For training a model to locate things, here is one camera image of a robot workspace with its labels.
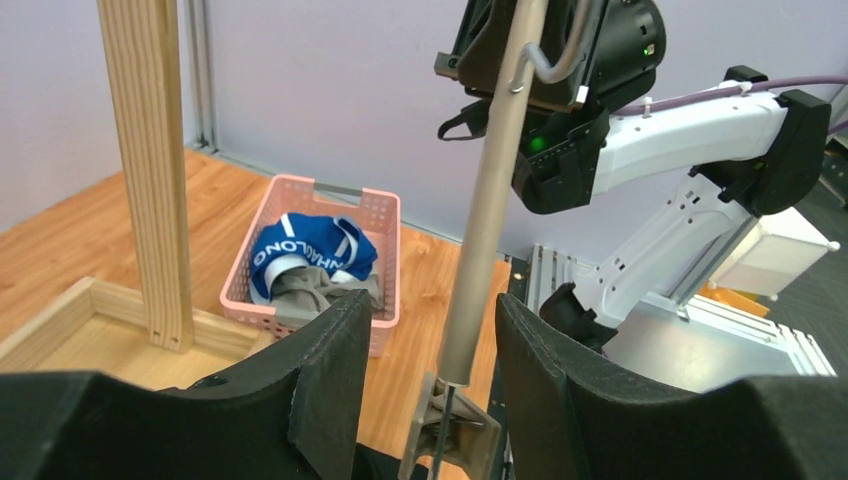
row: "gray floor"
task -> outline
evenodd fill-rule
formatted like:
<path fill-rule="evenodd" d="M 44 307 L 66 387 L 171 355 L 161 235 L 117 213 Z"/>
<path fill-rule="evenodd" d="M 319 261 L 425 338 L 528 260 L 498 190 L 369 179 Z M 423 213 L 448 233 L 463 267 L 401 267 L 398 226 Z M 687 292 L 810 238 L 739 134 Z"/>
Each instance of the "gray floor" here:
<path fill-rule="evenodd" d="M 837 375 L 848 377 L 848 212 L 822 185 L 795 206 L 828 240 L 828 253 L 780 293 L 767 318 L 815 337 Z"/>

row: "basket handle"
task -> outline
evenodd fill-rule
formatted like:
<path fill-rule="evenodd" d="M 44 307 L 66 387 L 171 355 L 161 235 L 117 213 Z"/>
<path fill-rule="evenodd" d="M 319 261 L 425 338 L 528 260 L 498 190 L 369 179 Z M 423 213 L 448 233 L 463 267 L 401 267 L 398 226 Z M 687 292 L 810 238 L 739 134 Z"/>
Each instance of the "basket handle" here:
<path fill-rule="evenodd" d="M 341 185 L 333 185 L 330 183 L 315 182 L 312 187 L 316 192 L 335 193 L 337 195 L 349 195 L 351 197 L 361 197 L 361 188 L 343 187 Z"/>

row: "pink basket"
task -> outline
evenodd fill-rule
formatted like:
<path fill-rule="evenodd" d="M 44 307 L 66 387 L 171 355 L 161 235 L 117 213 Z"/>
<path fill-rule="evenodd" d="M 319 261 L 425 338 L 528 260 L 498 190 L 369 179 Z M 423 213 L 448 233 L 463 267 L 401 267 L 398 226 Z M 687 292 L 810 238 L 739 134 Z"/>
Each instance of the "pink basket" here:
<path fill-rule="evenodd" d="M 332 202 L 316 196 L 316 191 L 360 197 L 359 205 Z M 292 331 L 286 326 L 284 314 L 278 314 L 272 306 L 255 305 L 248 300 L 248 262 L 253 243 L 262 228 L 279 221 L 280 215 L 287 212 L 349 215 L 377 248 L 374 269 L 379 274 L 378 285 L 383 290 L 385 308 L 376 312 L 371 321 L 369 354 L 380 356 L 400 313 L 400 198 L 392 193 L 325 185 L 310 178 L 290 175 L 274 177 L 221 291 L 224 316 L 271 332 L 277 339 Z"/>

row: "gray cloth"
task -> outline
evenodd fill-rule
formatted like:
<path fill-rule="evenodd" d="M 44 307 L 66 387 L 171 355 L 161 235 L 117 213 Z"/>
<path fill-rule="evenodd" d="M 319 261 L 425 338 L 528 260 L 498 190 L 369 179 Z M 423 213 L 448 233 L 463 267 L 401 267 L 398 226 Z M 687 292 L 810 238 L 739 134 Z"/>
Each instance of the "gray cloth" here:
<path fill-rule="evenodd" d="M 383 292 L 377 284 L 377 274 L 365 280 L 333 283 L 321 267 L 300 267 L 283 273 L 271 285 L 271 306 L 277 315 L 311 320 L 330 307 L 330 304 L 351 290 L 365 289 L 371 296 L 371 307 L 383 309 Z"/>

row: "wooden frame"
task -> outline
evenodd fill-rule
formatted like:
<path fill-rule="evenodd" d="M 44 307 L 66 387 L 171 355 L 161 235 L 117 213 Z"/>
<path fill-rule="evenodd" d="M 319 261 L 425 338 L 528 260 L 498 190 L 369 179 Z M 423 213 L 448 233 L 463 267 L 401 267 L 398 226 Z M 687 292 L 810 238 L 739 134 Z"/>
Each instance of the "wooden frame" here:
<path fill-rule="evenodd" d="M 176 0 L 98 10 L 141 292 L 79 280 L 0 343 L 0 372 L 97 369 L 187 387 L 273 337 L 191 307 Z"/>

